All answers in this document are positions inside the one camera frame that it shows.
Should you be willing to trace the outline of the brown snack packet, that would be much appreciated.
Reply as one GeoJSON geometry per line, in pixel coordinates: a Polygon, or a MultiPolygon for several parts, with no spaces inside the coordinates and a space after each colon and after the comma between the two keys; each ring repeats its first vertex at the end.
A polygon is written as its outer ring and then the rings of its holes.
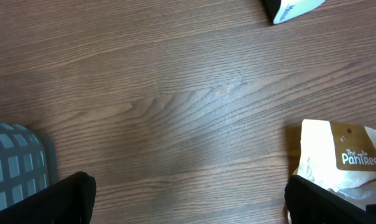
{"type": "Polygon", "coordinates": [[[363,210],[376,204],[376,129],[305,119],[293,175],[363,210]]]}

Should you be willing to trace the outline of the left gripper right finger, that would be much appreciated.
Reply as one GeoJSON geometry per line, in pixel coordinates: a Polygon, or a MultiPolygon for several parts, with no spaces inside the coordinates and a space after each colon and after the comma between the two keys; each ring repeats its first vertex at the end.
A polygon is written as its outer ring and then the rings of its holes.
{"type": "Polygon", "coordinates": [[[292,224],[376,224],[376,204],[363,210],[299,175],[285,187],[292,224]]]}

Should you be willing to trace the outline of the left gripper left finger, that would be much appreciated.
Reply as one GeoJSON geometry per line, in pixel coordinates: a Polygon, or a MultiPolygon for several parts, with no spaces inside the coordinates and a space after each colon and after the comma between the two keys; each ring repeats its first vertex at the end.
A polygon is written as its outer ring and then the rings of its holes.
{"type": "Polygon", "coordinates": [[[0,224],[89,223],[95,197],[95,178],[77,172],[1,210],[0,224]]]}

